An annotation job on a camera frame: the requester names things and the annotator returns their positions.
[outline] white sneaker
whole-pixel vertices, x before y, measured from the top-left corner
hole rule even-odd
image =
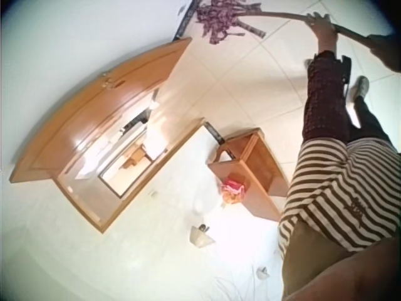
[[[362,96],[363,98],[365,98],[366,94],[369,91],[368,78],[363,75],[358,77],[354,87],[356,88],[356,90],[353,99],[356,99],[358,96]]]

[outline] striped sweater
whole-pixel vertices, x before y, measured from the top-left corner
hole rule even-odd
[[[362,251],[395,234],[400,207],[401,160],[389,143],[307,140],[279,223],[281,254],[300,220],[348,251]]]

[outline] shoe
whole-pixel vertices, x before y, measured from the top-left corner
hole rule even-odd
[[[369,80],[365,76],[360,76],[357,79],[357,82],[355,83],[355,94],[353,96],[353,99],[357,99],[358,96],[362,96],[362,98],[366,97],[366,94],[369,91]]]
[[[311,58],[308,58],[307,60],[305,60],[305,61],[303,62],[306,71],[308,71],[308,68],[309,68],[309,66],[311,65],[312,61],[313,61],[313,60],[312,60]]]

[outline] broom handle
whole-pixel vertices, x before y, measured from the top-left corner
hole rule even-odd
[[[241,16],[265,16],[265,17],[275,17],[275,18],[286,18],[292,20],[298,20],[305,22],[308,18],[303,16],[302,14],[291,14],[291,13],[273,13],[269,11],[251,11],[246,13],[238,13],[236,14],[237,17]],[[348,28],[342,27],[340,25],[333,24],[336,31],[347,38],[350,38],[367,48],[371,47],[371,42],[366,36],[362,36],[359,33],[356,33]]]

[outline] door panel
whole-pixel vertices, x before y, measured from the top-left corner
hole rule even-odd
[[[190,41],[179,40],[132,58],[78,92],[31,140],[10,181],[56,177],[102,128],[168,79]]]

